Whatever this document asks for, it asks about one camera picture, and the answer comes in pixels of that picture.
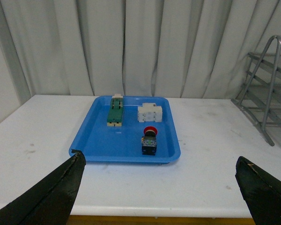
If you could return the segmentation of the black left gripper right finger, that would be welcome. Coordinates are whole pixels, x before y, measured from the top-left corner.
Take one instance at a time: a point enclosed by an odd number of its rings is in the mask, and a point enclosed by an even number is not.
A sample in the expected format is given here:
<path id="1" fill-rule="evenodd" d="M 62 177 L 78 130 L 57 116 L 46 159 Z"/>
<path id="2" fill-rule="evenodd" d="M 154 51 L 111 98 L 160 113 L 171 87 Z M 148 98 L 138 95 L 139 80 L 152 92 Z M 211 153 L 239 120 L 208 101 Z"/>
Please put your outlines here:
<path id="1" fill-rule="evenodd" d="M 257 225 L 281 225 L 281 181 L 240 156 L 236 180 Z"/>

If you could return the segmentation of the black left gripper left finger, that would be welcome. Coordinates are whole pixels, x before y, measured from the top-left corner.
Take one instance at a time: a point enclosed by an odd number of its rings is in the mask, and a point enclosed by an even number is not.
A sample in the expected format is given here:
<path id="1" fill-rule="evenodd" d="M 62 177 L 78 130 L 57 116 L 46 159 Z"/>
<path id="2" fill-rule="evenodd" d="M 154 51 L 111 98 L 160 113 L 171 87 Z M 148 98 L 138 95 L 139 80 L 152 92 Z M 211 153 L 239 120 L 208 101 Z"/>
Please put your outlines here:
<path id="1" fill-rule="evenodd" d="M 66 162 L 0 209 L 0 225 L 65 225 L 85 165 L 83 153 L 75 151 Z"/>

